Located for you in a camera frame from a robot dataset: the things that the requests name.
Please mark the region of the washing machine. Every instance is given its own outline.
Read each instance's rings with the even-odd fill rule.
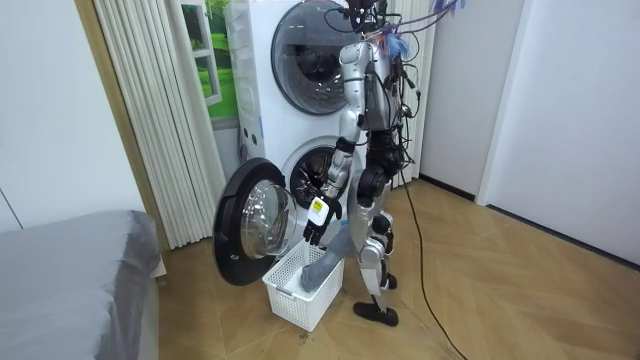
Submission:
[[[230,283],[257,280],[303,239],[309,206],[327,180],[347,105],[340,50],[360,41],[348,20],[327,12],[343,5],[234,0],[225,9],[248,158],[227,184],[214,225],[216,260]],[[357,147],[352,174],[364,168],[365,151]],[[344,217],[331,223],[321,244],[348,222],[347,188],[339,194]]]

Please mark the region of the gray mattress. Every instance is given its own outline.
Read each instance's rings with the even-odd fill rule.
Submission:
[[[155,225],[96,213],[0,234],[0,359],[136,359]]]

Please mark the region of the washing machine door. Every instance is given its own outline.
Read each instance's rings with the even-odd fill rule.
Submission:
[[[340,51],[360,36],[342,14],[330,11],[340,7],[326,0],[300,3],[287,12],[273,37],[275,80],[289,103],[307,114],[327,115],[347,104]]]
[[[244,286],[266,274],[294,236],[296,211],[278,167],[262,158],[245,162],[216,212],[213,251],[222,277]]]

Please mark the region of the parquet floor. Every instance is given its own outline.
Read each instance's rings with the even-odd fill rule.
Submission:
[[[492,210],[416,181],[433,310],[470,360],[640,359],[640,274]],[[271,313],[262,283],[227,285],[210,241],[171,253],[161,288],[163,360],[459,359],[422,300],[419,242],[404,191],[390,302],[397,328],[351,312],[368,295],[354,261],[313,333]]]

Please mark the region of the curtain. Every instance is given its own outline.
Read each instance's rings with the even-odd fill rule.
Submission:
[[[209,237],[225,179],[180,5],[94,2],[169,247]]]
[[[432,9],[433,2],[431,0],[391,0],[389,8],[392,9],[392,12],[400,13],[404,16],[404,21],[419,18],[425,16],[430,13]],[[411,24],[407,26],[403,26],[402,30],[414,30],[428,24],[427,21],[422,21],[416,24]],[[410,143],[408,146],[408,153],[415,161],[415,164],[409,166],[404,170],[403,174],[407,182],[417,178],[420,173],[420,160],[422,157],[422,139],[424,136],[424,123],[426,118],[426,110],[427,110],[427,97],[429,93],[429,80],[431,78],[431,59],[433,57],[433,41],[435,37],[435,26],[431,28],[416,33],[418,38],[418,42],[420,43],[420,52],[418,56],[410,62],[410,64],[415,65],[418,70],[416,71],[413,68],[407,67],[407,74],[415,79],[415,83],[417,88],[422,92],[422,97],[420,98],[420,106],[418,109],[418,100],[413,91],[405,91],[405,102],[415,113],[418,110],[418,113],[415,119],[408,119],[407,125],[405,126],[405,136],[410,139]],[[417,49],[416,40],[411,35],[407,35],[406,39],[409,41],[412,47],[413,53],[411,56],[415,55],[415,51]],[[394,179],[394,184],[402,185],[402,178],[398,175]]]

